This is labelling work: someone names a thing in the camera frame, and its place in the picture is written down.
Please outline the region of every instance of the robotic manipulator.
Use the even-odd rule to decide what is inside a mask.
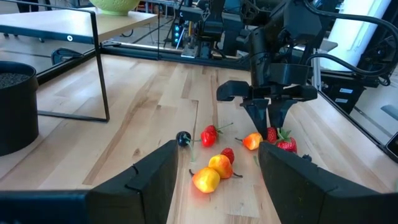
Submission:
[[[217,89],[217,100],[232,101],[241,96],[241,106],[266,139],[267,110],[271,126],[281,128],[293,104],[317,98],[317,89],[307,85],[313,75],[312,67],[307,63],[292,64],[288,57],[295,45],[311,42],[322,24],[320,15],[310,10],[313,6],[308,0],[284,0],[271,12],[262,10],[266,6],[261,4],[261,1],[256,4],[253,0],[241,1],[241,19],[246,25],[257,26],[245,39],[249,45],[251,86],[230,80]]]

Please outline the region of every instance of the black metal frame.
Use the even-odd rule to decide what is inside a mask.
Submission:
[[[109,115],[108,97],[106,95],[104,71],[103,71],[103,66],[102,66],[102,61],[101,61],[101,44],[98,40],[98,30],[97,30],[95,12],[84,10],[84,9],[74,9],[74,8],[68,8],[68,7],[51,6],[51,5],[37,4],[37,3],[32,3],[32,2],[13,1],[13,0],[0,0],[0,1],[14,2],[14,3],[19,3],[19,4],[36,5],[36,6],[43,6],[43,7],[52,7],[52,8],[56,8],[56,9],[66,9],[66,10],[85,12],[85,13],[90,14],[91,27],[93,29],[92,37],[85,37],[85,36],[80,36],[80,35],[69,35],[69,34],[42,31],[42,30],[32,30],[32,29],[25,29],[25,28],[19,28],[19,27],[4,26],[4,25],[0,25],[0,32],[8,33],[8,34],[26,35],[29,37],[62,40],[62,41],[70,41],[70,40],[68,40],[68,37],[72,36],[73,42],[79,42],[79,43],[84,43],[84,44],[94,44],[94,49],[89,51],[88,53],[86,53],[83,57],[78,58],[76,60],[74,60],[74,59],[68,60],[65,63],[61,63],[61,64],[56,65],[44,72],[38,73],[37,79],[40,84],[43,84],[43,83],[51,80],[52,78],[60,75],[61,73],[64,73],[67,70],[70,70],[70,69],[76,67],[77,65],[79,65],[93,57],[96,57],[98,73],[99,73],[99,82],[101,84],[101,93],[102,93],[103,103],[104,103],[105,118],[95,118],[95,117],[91,117],[91,116],[83,116],[83,115],[77,115],[77,114],[57,113],[57,112],[53,112],[53,111],[38,111],[38,114],[42,115],[42,116],[52,116],[52,117],[56,117],[56,118],[67,118],[67,119],[77,119],[77,120],[82,120],[82,121],[97,121],[97,122],[107,123],[110,119],[110,115]]]
[[[99,72],[99,80],[101,83],[101,91],[103,96],[104,102],[104,110],[106,118],[93,118],[89,116],[80,116],[75,114],[63,114],[63,113],[55,113],[55,112],[48,112],[48,111],[39,111],[40,115],[43,116],[53,116],[58,118],[68,118],[68,119],[77,119],[83,121],[99,121],[99,122],[108,122],[109,121],[109,108],[108,108],[108,99],[106,96],[106,88],[104,82],[104,75],[103,75],[103,66],[101,61],[101,54],[109,54],[109,55],[118,55],[118,56],[125,56],[125,57],[134,57],[134,58],[143,58],[149,60],[167,60],[171,62],[180,62],[180,63],[189,63],[195,65],[203,65],[203,66],[212,66],[212,67],[221,67],[221,68],[232,68],[236,70],[249,70],[248,63],[242,63],[241,60],[236,59],[221,59],[215,58],[213,60],[205,60],[205,59],[197,59],[197,58],[185,58],[181,57],[181,52],[161,49],[158,46],[156,49],[153,48],[145,48],[133,45],[123,45],[120,43],[107,43],[101,45],[98,40],[98,30],[96,27],[96,15],[94,12],[87,11],[84,9],[74,9],[74,8],[67,8],[67,7],[58,7],[58,6],[49,6],[46,4],[35,4],[30,2],[21,2],[21,1],[13,1],[13,0],[0,0],[6,2],[14,2],[14,3],[23,3],[23,4],[33,4],[43,7],[52,7],[57,9],[67,9],[73,11],[80,11],[80,12],[87,12],[90,13],[91,17],[91,25],[93,28],[93,37],[87,38],[82,36],[73,36],[73,42],[81,42],[86,44],[94,44],[94,49],[86,52],[83,54],[82,57],[73,58],[58,64],[52,68],[49,68],[43,72],[37,74],[37,79],[39,84],[44,84],[45,82],[50,81],[51,79],[69,71],[89,59],[96,57],[97,65],[98,65],[98,72]],[[160,25],[160,17],[158,16],[158,26]],[[40,37],[46,39],[55,39],[55,40],[67,40],[67,35],[59,34],[55,32],[45,32],[39,30],[29,30],[29,29],[21,29],[18,27],[6,27],[0,25],[0,32],[7,32],[10,34],[19,34],[19,35],[26,35],[31,37]],[[393,155],[390,151],[388,151],[385,145],[381,144],[374,136],[368,133],[359,123],[357,123],[353,118],[351,118],[347,113],[345,113],[334,101],[330,100],[324,93],[319,91],[319,94],[324,97],[332,106],[334,106],[348,121],[350,121],[355,127],[357,127],[365,136],[367,136],[378,148],[383,150],[393,161],[398,162],[398,157]]]

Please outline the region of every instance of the wooden tabletop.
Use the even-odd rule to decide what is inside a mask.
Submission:
[[[95,7],[84,8],[84,10],[95,11],[100,42],[157,20],[157,15],[142,12],[131,11],[128,16],[110,16],[102,14]],[[3,14],[0,15],[1,25],[72,36],[93,36],[90,14],[71,10]]]
[[[103,55],[111,121],[108,124],[39,117],[40,136],[30,146],[0,157],[0,189],[90,189],[115,176],[173,139],[181,130],[195,139],[209,124],[223,130],[212,148],[179,149],[178,176],[169,213],[175,223],[279,223],[254,162],[256,151],[235,141],[255,131],[239,106],[217,102],[227,80],[250,80],[244,71]],[[104,116],[95,60],[40,86],[40,110]],[[394,191],[398,165],[321,96],[289,110],[285,129],[298,154],[349,180],[379,192]],[[212,194],[192,184],[189,169],[205,167],[225,147],[235,152],[242,179],[222,180]]]

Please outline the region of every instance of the dark cherry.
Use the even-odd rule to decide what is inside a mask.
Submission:
[[[186,131],[180,131],[177,133],[175,139],[177,140],[177,144],[181,147],[185,147],[192,140],[191,134]]]
[[[312,162],[312,157],[310,156],[310,155],[304,155],[303,157],[302,157],[303,159],[305,159],[306,161],[310,161],[310,162]]]

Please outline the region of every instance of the black bin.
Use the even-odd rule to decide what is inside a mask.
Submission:
[[[0,156],[16,152],[39,135],[36,70],[0,61]]]

